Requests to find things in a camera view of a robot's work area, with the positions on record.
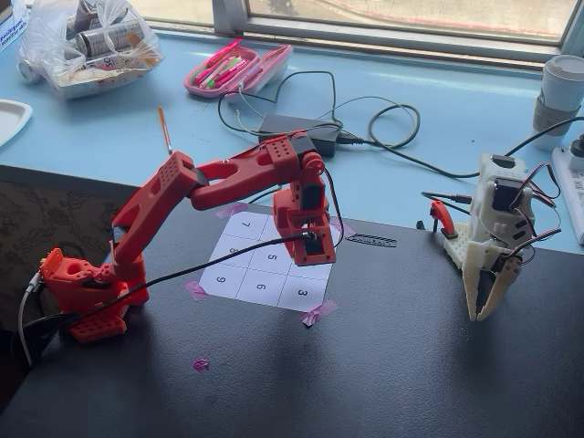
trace pink pencil case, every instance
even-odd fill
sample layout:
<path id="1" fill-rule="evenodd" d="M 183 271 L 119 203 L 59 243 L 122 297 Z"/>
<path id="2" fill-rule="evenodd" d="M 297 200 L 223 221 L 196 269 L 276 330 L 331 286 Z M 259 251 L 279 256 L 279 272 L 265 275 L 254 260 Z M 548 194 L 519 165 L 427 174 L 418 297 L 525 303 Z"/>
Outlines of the pink pencil case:
<path id="1" fill-rule="evenodd" d="M 292 46 L 283 45 L 269 50 L 262 57 L 257 55 L 254 50 L 251 50 L 241 45 L 235 46 L 227 52 L 223 59 L 229 57 L 240 57 L 247 62 L 241 70 L 239 70 L 232 78 L 227 80 L 216 88 L 202 87 L 202 84 L 195 85 L 194 80 L 197 75 L 201 74 L 206 69 L 207 62 L 211 57 L 207 58 L 203 63 L 189 72 L 182 81 L 182 84 L 191 94 L 201 96 L 204 98 L 216 98 L 221 96 L 226 91 L 237 91 L 241 86 L 242 91 L 249 94 L 256 94 L 266 84 L 274 82 L 282 77 L 287 68 L 287 62 L 292 55 Z M 237 95 L 225 96 L 227 100 L 230 98 L 238 99 Z"/>

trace numbered paper grid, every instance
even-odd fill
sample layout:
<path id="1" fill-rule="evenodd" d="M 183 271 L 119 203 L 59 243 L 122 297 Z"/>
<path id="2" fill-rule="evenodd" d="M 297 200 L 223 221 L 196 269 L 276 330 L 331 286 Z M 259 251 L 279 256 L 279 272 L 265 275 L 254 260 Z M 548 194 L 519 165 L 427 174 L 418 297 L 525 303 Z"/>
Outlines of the numbered paper grid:
<path id="1" fill-rule="evenodd" d="M 210 260 L 278 238 L 274 218 L 241 212 L 229 218 Z M 339 232 L 332 230 L 333 241 Z M 284 244 L 258 248 L 209 266 L 199 282 L 209 295 L 309 311 L 322 304 L 332 264 L 296 266 Z"/>

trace pink tape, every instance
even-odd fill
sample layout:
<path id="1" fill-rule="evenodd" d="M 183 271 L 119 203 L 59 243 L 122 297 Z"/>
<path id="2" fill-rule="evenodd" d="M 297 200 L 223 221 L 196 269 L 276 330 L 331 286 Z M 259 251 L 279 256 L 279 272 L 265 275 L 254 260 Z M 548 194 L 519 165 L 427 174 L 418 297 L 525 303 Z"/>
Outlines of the pink tape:
<path id="1" fill-rule="evenodd" d="M 189 294 L 195 301 L 201 301 L 202 299 L 209 297 L 209 295 L 204 291 L 203 287 L 195 280 L 191 280 L 185 283 L 184 288 L 189 291 Z"/>
<path id="2" fill-rule="evenodd" d="M 206 358 L 195 359 L 193 362 L 193 369 L 199 372 L 205 372 L 209 370 L 209 360 Z"/>
<path id="3" fill-rule="evenodd" d="M 340 220 L 338 219 L 337 216 L 331 216 L 330 217 L 330 221 L 328 221 L 332 226 L 334 226 L 335 228 L 337 228 L 340 232 Z M 347 225 L 346 222 L 343 222 L 343 226 L 345 228 L 345 237 L 351 237 L 352 235 L 355 235 L 355 231 Z"/>
<path id="4" fill-rule="evenodd" d="M 313 308 L 307 313 L 303 313 L 300 316 L 300 320 L 304 322 L 307 327 L 312 326 L 319 319 L 324 318 L 326 315 L 330 315 L 335 310 L 339 310 L 339 306 L 332 299 L 329 299 L 322 303 L 317 308 Z"/>
<path id="5" fill-rule="evenodd" d="M 230 203 L 226 207 L 218 210 L 215 214 L 219 219 L 225 219 L 225 217 L 233 216 L 234 214 L 238 214 L 247 210 L 246 203 Z"/>

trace blue table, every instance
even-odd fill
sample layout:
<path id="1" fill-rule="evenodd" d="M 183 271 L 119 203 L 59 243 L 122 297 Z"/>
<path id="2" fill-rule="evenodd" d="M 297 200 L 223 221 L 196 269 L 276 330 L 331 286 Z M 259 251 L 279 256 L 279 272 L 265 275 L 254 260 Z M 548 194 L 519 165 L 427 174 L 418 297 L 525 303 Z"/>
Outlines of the blue table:
<path id="1" fill-rule="evenodd" d="M 28 103 L 34 114 L 23 131 L 0 149 L 0 164 L 140 185 L 167 157 L 156 110 L 159 105 L 164 108 L 173 147 L 195 162 L 226 158 L 246 149 L 256 139 L 228 130 L 217 117 L 216 100 L 194 98 L 182 85 L 186 73 L 226 41 L 161 33 L 166 59 L 151 74 L 118 91 L 73 101 L 63 101 L 47 85 L 25 84 L 14 66 L 17 43 L 13 44 L 0 54 L 0 97 Z M 251 41 L 245 45 L 258 52 L 270 48 Z M 505 153 L 531 133 L 541 80 L 537 73 L 308 47 L 295 50 L 288 73 L 330 70 L 337 80 L 338 102 L 379 95 L 417 107 L 422 127 L 403 151 L 446 170 L 475 172 L 481 152 Z M 263 94 L 272 96 L 275 89 L 266 88 Z M 275 108 L 260 103 L 257 107 L 264 113 L 316 118 L 330 104 L 329 78 L 305 75 L 290 79 Z M 339 109 L 338 116 L 347 130 L 366 136 L 367 121 L 386 105 L 376 99 L 358 100 Z M 225 113 L 237 124 L 232 109 L 225 106 Z M 258 116 L 250 109 L 243 113 L 247 128 L 259 127 Z M 380 119 L 376 132 L 387 142 L 397 142 L 410 128 L 410 119 L 394 111 Z M 572 127 L 566 143 L 580 133 L 580 126 Z M 530 146 L 516 156 L 529 167 L 551 162 L 549 153 Z M 472 194 L 475 189 L 475 179 L 448 179 L 370 146 L 342 146 L 327 167 L 343 215 L 385 224 L 413 227 L 420 219 L 430 223 L 429 201 L 420 191 Z M 553 193 L 551 183 L 543 175 L 540 178 L 542 188 Z M 556 215 L 538 204 L 534 205 L 537 230 L 556 226 Z M 558 212 L 563 232 L 539 245 L 584 252 L 563 198 L 558 200 Z M 457 212 L 453 217 L 467 220 Z"/>

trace robotic arm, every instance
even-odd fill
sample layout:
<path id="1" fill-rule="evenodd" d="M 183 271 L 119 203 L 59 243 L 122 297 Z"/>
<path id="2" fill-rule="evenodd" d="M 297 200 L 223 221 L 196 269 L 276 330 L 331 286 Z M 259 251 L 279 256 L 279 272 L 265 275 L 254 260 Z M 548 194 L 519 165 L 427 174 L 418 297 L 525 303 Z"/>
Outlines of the robotic arm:
<path id="1" fill-rule="evenodd" d="M 61 311 L 91 311 L 145 283 L 141 252 L 184 197 L 196 210 L 207 210 L 285 183 L 289 187 L 274 193 L 276 229 L 283 237 L 302 232 L 316 236 L 286 242 L 290 257 L 299 266 L 333 263 L 336 256 L 320 178 L 323 171 L 324 163 L 304 133 L 266 140 L 233 158 L 201 166 L 176 151 L 113 219 L 111 263 L 94 267 L 85 260 L 64 257 L 55 248 L 43 260 L 41 276 Z M 81 342 L 123 333 L 128 305 L 141 305 L 148 297 L 146 287 L 141 287 L 119 305 L 92 313 L 68 330 Z"/>
<path id="2" fill-rule="evenodd" d="M 522 248 L 544 237 L 535 232 L 531 209 L 534 191 L 526 183 L 526 165 L 521 160 L 484 153 L 479 172 L 468 224 L 453 224 L 440 201 L 434 200 L 431 210 L 433 218 L 444 225 L 444 249 L 463 271 L 472 321 L 481 321 L 495 310 L 521 272 Z M 481 273 L 487 273 L 493 284 L 486 302 L 477 310 L 479 285 L 485 280 Z"/>

